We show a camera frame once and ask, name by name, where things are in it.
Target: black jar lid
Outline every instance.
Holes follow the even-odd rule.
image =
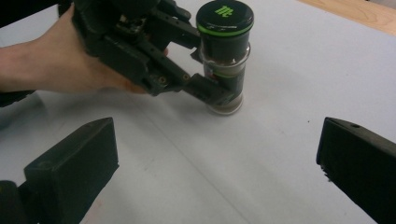
[[[250,30],[254,14],[249,6],[234,0],[217,0],[203,5],[197,13],[202,34],[220,37],[241,35]]]

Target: human hand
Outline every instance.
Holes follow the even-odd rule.
[[[144,90],[88,55],[71,22],[71,6],[38,39],[0,49],[0,91]]]

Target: white tabletop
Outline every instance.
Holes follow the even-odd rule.
[[[195,15],[207,1],[178,1]],[[81,125],[115,121],[120,168],[82,223],[375,223],[316,165],[325,117],[396,142],[396,37],[287,0],[255,12],[245,102],[214,116],[184,92],[38,91],[0,110],[0,179]],[[41,35],[56,8],[0,29],[3,46]],[[189,50],[170,56],[191,74]]]

